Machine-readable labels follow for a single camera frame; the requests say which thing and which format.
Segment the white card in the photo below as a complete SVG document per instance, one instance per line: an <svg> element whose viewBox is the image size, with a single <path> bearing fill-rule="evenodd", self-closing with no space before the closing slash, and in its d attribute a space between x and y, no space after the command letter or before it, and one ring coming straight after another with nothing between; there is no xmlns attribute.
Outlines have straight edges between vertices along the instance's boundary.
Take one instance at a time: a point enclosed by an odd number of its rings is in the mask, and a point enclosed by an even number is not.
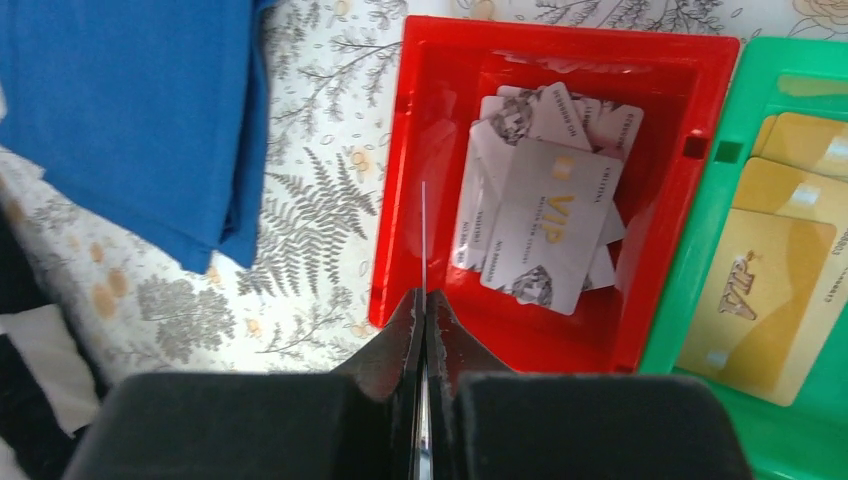
<svg viewBox="0 0 848 480"><path fill-rule="evenodd" d="M428 293L427 273L428 273L428 248L427 248L427 182L420 182L420 264L421 264L421 290L422 296L426 304Z"/></svg>

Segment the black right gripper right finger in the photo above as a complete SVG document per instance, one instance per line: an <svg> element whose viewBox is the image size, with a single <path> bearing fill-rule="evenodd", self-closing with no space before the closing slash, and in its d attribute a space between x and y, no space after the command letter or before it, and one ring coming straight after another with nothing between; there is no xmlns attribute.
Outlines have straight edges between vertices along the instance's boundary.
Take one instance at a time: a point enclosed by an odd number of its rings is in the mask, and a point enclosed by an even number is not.
<svg viewBox="0 0 848 480"><path fill-rule="evenodd" d="M675 375L520 374L426 297L436 479L749 479L724 407Z"/></svg>

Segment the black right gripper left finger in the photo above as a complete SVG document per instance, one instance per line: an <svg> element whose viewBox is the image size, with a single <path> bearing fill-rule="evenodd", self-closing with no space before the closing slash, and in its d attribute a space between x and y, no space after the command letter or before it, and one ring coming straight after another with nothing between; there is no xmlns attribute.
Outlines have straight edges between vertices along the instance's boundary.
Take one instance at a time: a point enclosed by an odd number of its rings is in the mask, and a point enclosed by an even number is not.
<svg viewBox="0 0 848 480"><path fill-rule="evenodd" d="M107 395L69 479L412 479L424 296L322 373L159 372Z"/></svg>

